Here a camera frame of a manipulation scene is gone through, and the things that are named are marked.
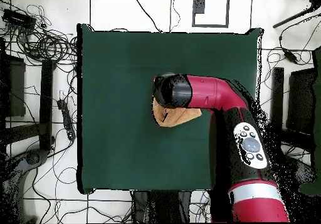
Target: cable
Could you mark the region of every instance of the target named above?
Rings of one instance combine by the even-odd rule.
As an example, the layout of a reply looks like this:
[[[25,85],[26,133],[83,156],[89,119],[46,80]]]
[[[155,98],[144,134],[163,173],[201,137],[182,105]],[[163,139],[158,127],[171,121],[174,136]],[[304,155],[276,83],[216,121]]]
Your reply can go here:
[[[85,210],[87,210],[87,209],[89,209],[89,208],[91,208],[91,209],[93,209],[93,210],[95,210],[97,213],[99,213],[99,214],[101,214],[102,216],[105,216],[105,217],[107,217],[107,218],[109,218],[109,220],[112,220],[113,222],[118,222],[118,223],[122,223],[121,221],[117,221],[117,220],[114,220],[114,218],[116,218],[116,217],[120,217],[120,216],[108,216],[108,215],[106,215],[106,214],[103,214],[102,212],[100,212],[100,211],[98,211],[96,208],[94,208],[94,207],[92,207],[92,206],[89,206],[88,208],[84,208],[84,209],[82,209],[82,210],[78,210],[78,211],[71,211],[71,212],[67,212],[67,213],[65,213],[61,218],[60,218],[60,220],[59,220],[59,222],[57,223],[57,224],[60,224],[61,223],[61,221],[62,221],[62,219],[66,216],[66,215],[68,215],[68,214],[75,214],[75,213],[79,213],[79,212],[83,212],[83,211],[85,211]]]
[[[172,32],[172,30],[173,30],[176,26],[178,26],[178,24],[179,24],[179,22],[180,22],[180,20],[181,20],[181,16],[180,16],[180,14],[176,11],[176,9],[175,9],[175,7],[174,7],[174,3],[175,3],[175,0],[173,0],[173,9],[174,9],[175,13],[178,14],[179,20],[178,20],[177,24],[172,27],[172,29],[170,30],[170,32]]]
[[[280,47],[281,47],[281,49],[283,50],[283,52],[284,52],[284,54],[285,54],[285,57],[286,57],[289,61],[291,61],[291,62],[293,62],[293,63],[295,63],[295,64],[297,64],[297,65],[305,65],[305,64],[308,64],[308,63],[309,63],[309,61],[311,60],[311,57],[312,57],[312,56],[311,56],[311,53],[309,52],[309,54],[310,54],[309,60],[308,60],[308,61],[303,61],[303,60],[302,60],[302,51],[305,49],[305,47],[306,47],[306,46],[308,45],[308,43],[310,42],[310,40],[311,40],[311,38],[312,38],[315,30],[317,29],[317,27],[319,26],[319,24],[321,23],[321,21],[318,22],[318,24],[316,25],[315,29],[313,30],[313,32],[312,32],[312,34],[311,34],[311,36],[310,36],[310,38],[309,38],[307,44],[305,44],[305,46],[303,47],[303,50],[301,51],[299,61],[303,61],[304,63],[297,63],[298,60],[297,60],[297,58],[295,57],[295,55],[292,53],[292,50],[288,50],[288,49],[286,49],[286,48],[284,48],[284,47],[282,46],[281,41],[282,41],[282,38],[283,38],[283,37],[282,37],[283,33],[284,33],[288,28],[291,28],[292,26],[296,26],[296,25],[298,25],[298,24],[300,24],[300,23],[302,23],[302,22],[304,22],[304,21],[307,21],[307,20],[309,20],[309,19],[316,18],[316,17],[319,17],[319,16],[321,16],[321,13],[320,13],[320,14],[315,14],[315,15],[313,15],[313,16],[309,16],[309,17],[307,17],[307,18],[305,18],[305,19],[303,19],[303,20],[301,20],[301,21],[299,21],[299,22],[297,22],[297,23],[295,23],[295,24],[291,24],[290,26],[288,26],[287,28],[285,28],[285,29],[281,32],[281,35],[279,36]]]
[[[41,224],[41,223],[43,222],[43,218],[46,216],[46,214],[48,213],[48,211],[49,211],[49,209],[50,209],[50,207],[51,207],[51,202],[50,202],[47,198],[45,198],[43,195],[39,194],[39,193],[36,191],[36,189],[34,188],[34,182],[36,181],[37,175],[38,175],[38,167],[36,168],[36,176],[35,176],[34,179],[33,179],[33,185],[32,185],[33,191],[34,191],[38,196],[40,196],[40,197],[43,198],[44,200],[48,201],[48,203],[49,203],[49,208],[46,210],[46,212],[44,213],[43,217],[42,217],[41,220],[40,220],[40,223],[39,223],[39,224]]]
[[[138,2],[138,4],[139,4],[139,6],[140,6],[140,8],[142,8],[142,10],[144,11],[144,13],[149,17],[149,19],[150,20],[152,20],[152,22],[153,22],[153,24],[154,24],[154,26],[155,26],[155,28],[158,30],[158,32],[162,32],[162,30],[160,30],[157,26],[156,26],[156,24],[155,24],[155,22],[154,22],[154,20],[151,18],[151,16],[145,11],[145,9],[143,8],[143,6],[140,4],[140,2],[139,2],[139,0],[136,0],[137,2]]]
[[[270,99],[268,99],[268,100],[264,101],[262,104],[260,104],[260,106],[262,106],[262,105],[266,104],[266,103],[267,103],[267,102],[269,102],[272,98],[270,98]]]
[[[73,141],[71,141],[66,148],[64,148],[64,149],[56,152],[55,155],[58,154],[58,153],[60,153],[60,152],[62,152],[62,151],[64,151],[64,150],[66,150],[66,149],[68,149],[68,148],[71,147],[72,145],[73,145]],[[53,169],[53,168],[51,167],[44,175],[42,175],[42,177],[40,177],[39,180],[37,180],[37,182],[39,182],[42,178],[44,178],[52,169]],[[30,187],[23,193],[23,195],[24,195],[25,193],[27,193],[27,191],[29,191],[31,188],[32,188],[32,186],[30,186]]]

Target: green mat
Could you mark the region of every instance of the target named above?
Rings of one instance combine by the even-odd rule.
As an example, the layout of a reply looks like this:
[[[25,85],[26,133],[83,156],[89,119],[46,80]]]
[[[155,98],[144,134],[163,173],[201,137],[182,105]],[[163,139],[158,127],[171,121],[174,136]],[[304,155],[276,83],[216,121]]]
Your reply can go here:
[[[260,29],[248,35],[83,30],[84,188],[210,189],[210,113],[173,128],[151,112],[165,72],[238,80],[255,96]]]

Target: black cord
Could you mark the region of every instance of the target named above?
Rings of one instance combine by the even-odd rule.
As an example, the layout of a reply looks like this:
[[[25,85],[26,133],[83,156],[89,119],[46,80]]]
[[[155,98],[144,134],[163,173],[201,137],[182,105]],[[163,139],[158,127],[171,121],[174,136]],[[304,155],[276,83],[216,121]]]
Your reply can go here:
[[[272,98],[270,98],[270,99],[268,99],[268,100],[264,101],[260,106],[262,106],[262,105],[266,104],[266,103],[267,103],[267,102],[269,102]]]
[[[85,210],[88,210],[89,208],[91,208],[91,209],[95,210],[97,213],[101,214],[102,216],[105,216],[105,217],[109,218],[109,220],[112,220],[112,221],[113,221],[113,222],[115,222],[115,223],[116,223],[116,222],[118,222],[118,223],[122,223],[121,221],[114,220],[114,218],[116,218],[116,217],[120,217],[120,216],[108,216],[108,215],[106,215],[106,214],[104,214],[104,213],[102,213],[102,212],[98,211],[96,208],[94,208],[94,207],[92,207],[92,206],[89,206],[89,207],[84,208],[84,209],[82,209],[82,210],[78,210],[78,211],[71,211],[71,212],[67,212],[67,213],[65,213],[65,214],[60,218],[60,220],[59,220],[59,222],[58,222],[57,224],[60,224],[60,223],[61,223],[61,221],[62,221],[62,219],[63,219],[66,215],[68,215],[68,214],[76,214],[76,213],[79,213],[79,212],[83,212],[83,211],[85,211]]]
[[[149,19],[150,20],[152,20],[152,22],[153,22],[153,24],[154,24],[154,26],[155,26],[155,28],[158,30],[158,32],[162,32],[162,30],[160,30],[157,26],[156,26],[156,24],[155,24],[155,22],[154,22],[154,20],[151,18],[151,16],[145,11],[145,9],[143,8],[143,6],[140,4],[140,2],[139,2],[139,0],[136,0],[137,2],[138,2],[138,4],[139,4],[139,6],[140,6],[140,8],[142,8],[142,10],[144,11],[144,13],[149,17]]]
[[[48,211],[49,211],[49,209],[50,209],[50,207],[51,207],[51,202],[50,202],[50,200],[48,200],[47,198],[45,198],[43,195],[39,194],[39,193],[36,191],[36,189],[34,188],[34,182],[36,181],[37,175],[38,175],[38,167],[36,168],[36,176],[35,176],[34,179],[33,179],[33,185],[32,185],[33,191],[34,191],[38,196],[40,196],[41,198],[43,198],[44,200],[46,200],[46,201],[49,203],[48,209],[46,210],[46,212],[44,213],[43,217],[42,217],[41,220],[40,220],[40,223],[39,223],[39,224],[41,224],[41,223],[43,222],[43,218],[46,216],[46,214],[48,213]]]
[[[301,51],[300,59],[299,59],[299,60],[297,60],[297,58],[295,57],[295,55],[292,53],[292,50],[288,50],[288,49],[286,49],[286,48],[284,48],[284,47],[282,46],[281,41],[282,41],[282,39],[283,39],[283,37],[282,37],[283,33],[284,33],[288,28],[291,28],[292,26],[296,26],[296,25],[298,25],[298,24],[300,24],[300,23],[302,23],[302,22],[305,22],[305,21],[307,21],[307,20],[309,20],[309,19],[316,18],[316,17],[319,17],[319,16],[321,16],[321,13],[320,13],[320,14],[315,14],[315,15],[313,15],[313,16],[309,16],[309,17],[307,17],[307,18],[305,18],[305,19],[303,19],[303,20],[301,20],[301,21],[299,21],[299,22],[297,22],[297,23],[295,23],[295,24],[291,24],[290,26],[288,26],[287,28],[285,28],[285,29],[281,32],[281,35],[279,36],[280,47],[281,47],[281,49],[283,50],[283,52],[284,52],[284,54],[285,54],[285,57],[286,57],[289,61],[291,61],[291,62],[293,62],[293,63],[295,63],[295,64],[297,64],[297,65],[305,65],[305,64],[308,64],[308,63],[309,63],[309,61],[310,61],[311,58],[312,58],[311,52],[309,52],[310,58],[309,58],[308,61],[303,61],[303,60],[302,60],[302,52],[303,52],[303,50],[305,49],[305,47],[308,45],[308,43],[310,42],[310,40],[311,40],[311,38],[312,38],[315,30],[317,29],[317,27],[319,26],[319,24],[321,23],[321,21],[318,22],[318,24],[316,25],[315,29],[313,30],[313,32],[312,32],[312,34],[311,34],[311,36],[310,36],[310,38],[309,38],[309,40],[308,40],[308,42],[307,42],[307,43],[305,44],[305,46],[303,47],[303,50]]]
[[[170,32],[172,32],[172,30],[173,30],[176,26],[178,26],[178,24],[179,24],[179,22],[180,22],[180,20],[181,20],[181,15],[176,11],[176,9],[175,9],[175,7],[174,7],[174,3],[175,3],[175,0],[173,0],[173,9],[174,9],[174,11],[178,14],[179,20],[178,20],[177,24],[171,28]]]

